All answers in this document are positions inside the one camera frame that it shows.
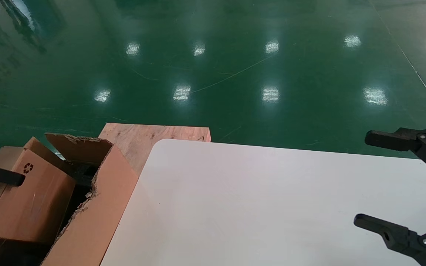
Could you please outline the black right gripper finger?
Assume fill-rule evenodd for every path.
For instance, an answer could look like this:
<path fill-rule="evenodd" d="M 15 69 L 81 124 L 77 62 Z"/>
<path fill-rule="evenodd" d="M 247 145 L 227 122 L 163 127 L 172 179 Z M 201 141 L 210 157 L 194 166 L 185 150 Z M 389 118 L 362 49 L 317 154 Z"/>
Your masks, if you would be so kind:
<path fill-rule="evenodd" d="M 365 214 L 357 214 L 354 217 L 354 225 L 379 234 L 387 249 L 408 256 L 421 266 L 426 266 L 426 233 L 419 235 L 407 227 Z"/>
<path fill-rule="evenodd" d="M 426 163 L 426 129 L 398 128 L 393 133 L 368 131 L 365 144 L 389 150 L 410 151 Z"/>

